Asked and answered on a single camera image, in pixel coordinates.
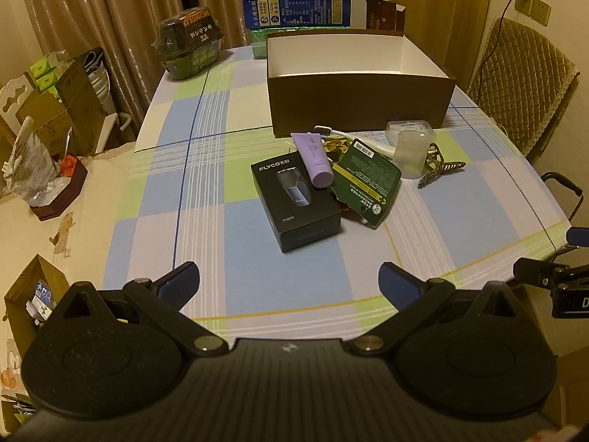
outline electrical socket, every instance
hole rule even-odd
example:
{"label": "electrical socket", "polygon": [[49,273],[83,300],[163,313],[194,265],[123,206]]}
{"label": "electrical socket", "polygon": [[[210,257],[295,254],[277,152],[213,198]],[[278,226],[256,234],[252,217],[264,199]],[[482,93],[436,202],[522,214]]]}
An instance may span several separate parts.
{"label": "electrical socket", "polygon": [[542,0],[533,0],[532,12],[529,16],[532,20],[538,21],[540,25],[548,26],[551,9],[552,7],[548,3],[544,3]]}
{"label": "electrical socket", "polygon": [[529,16],[532,12],[532,0],[515,0],[515,11]]}

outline quilted chair cover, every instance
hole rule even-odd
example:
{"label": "quilted chair cover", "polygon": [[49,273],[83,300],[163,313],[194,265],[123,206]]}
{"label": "quilted chair cover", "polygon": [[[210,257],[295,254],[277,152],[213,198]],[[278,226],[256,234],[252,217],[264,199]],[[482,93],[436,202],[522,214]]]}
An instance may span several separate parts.
{"label": "quilted chair cover", "polygon": [[[499,18],[481,61],[493,50],[498,29]],[[475,102],[480,71],[479,66],[467,90]],[[569,89],[578,74],[572,61],[546,37],[504,18],[499,45],[483,67],[478,105],[505,128],[509,139],[527,156],[547,128],[541,145],[548,142],[568,105]]]}

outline blue box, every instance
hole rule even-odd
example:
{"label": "blue box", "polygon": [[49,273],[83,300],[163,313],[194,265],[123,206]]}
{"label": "blue box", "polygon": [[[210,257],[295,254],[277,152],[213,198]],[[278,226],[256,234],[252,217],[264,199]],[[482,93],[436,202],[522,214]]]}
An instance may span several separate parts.
{"label": "blue box", "polygon": [[296,26],[350,26],[352,0],[243,0],[250,30]]}

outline black power cord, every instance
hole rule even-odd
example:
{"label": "black power cord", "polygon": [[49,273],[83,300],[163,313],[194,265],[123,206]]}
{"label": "black power cord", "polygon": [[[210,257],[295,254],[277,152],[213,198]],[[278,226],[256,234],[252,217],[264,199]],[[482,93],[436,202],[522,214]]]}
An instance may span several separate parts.
{"label": "black power cord", "polygon": [[503,14],[501,15],[501,20],[499,20],[499,31],[497,32],[497,41],[495,42],[495,46],[493,47],[493,50],[491,50],[489,56],[487,56],[483,62],[481,63],[481,68],[479,69],[479,91],[476,93],[476,105],[478,106],[478,101],[479,98],[481,97],[481,85],[482,85],[482,69],[485,66],[485,63],[487,63],[487,61],[489,60],[489,58],[491,56],[493,56],[493,53],[495,53],[495,50],[497,49],[497,46],[499,46],[499,38],[501,37],[501,26],[503,25],[503,18],[505,17],[505,13],[507,12],[507,8],[509,8],[509,6],[511,5],[511,2],[513,0],[509,0],[507,2],[507,5],[505,7],[505,9],[503,10]]}

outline plaid tablecloth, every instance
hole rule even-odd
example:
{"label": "plaid tablecloth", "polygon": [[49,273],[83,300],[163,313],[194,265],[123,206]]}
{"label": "plaid tablecloth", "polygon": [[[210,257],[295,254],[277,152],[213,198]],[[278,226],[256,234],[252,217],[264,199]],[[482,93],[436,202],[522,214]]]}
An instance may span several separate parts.
{"label": "plaid tablecloth", "polygon": [[464,171],[420,190],[402,181],[376,230],[343,218],[337,237],[282,254],[250,172],[293,149],[271,124],[266,61],[253,60],[250,47],[189,81],[164,75],[137,141],[103,288],[193,260],[201,286],[184,313],[229,341],[351,338],[396,312],[378,288],[385,261],[475,289],[510,279],[518,257],[548,257],[565,242],[568,221],[544,183],[456,88],[437,143],[447,161],[466,161]]}

